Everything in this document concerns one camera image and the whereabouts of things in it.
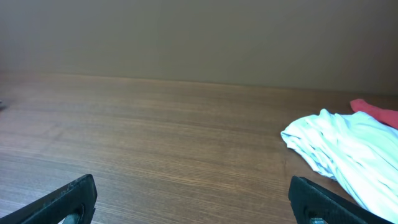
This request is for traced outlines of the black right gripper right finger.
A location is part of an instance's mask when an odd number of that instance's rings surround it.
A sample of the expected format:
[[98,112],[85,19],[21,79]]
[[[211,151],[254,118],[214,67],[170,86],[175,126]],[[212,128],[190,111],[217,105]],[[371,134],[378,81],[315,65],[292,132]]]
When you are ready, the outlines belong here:
[[304,177],[292,177],[288,198],[298,224],[392,224]]

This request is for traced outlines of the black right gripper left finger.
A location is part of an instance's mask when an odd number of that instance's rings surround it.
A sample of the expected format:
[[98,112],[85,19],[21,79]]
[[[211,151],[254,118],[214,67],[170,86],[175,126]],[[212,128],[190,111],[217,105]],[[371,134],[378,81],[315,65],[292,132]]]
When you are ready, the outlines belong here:
[[83,175],[1,218],[1,224],[90,224],[98,193],[91,174]]

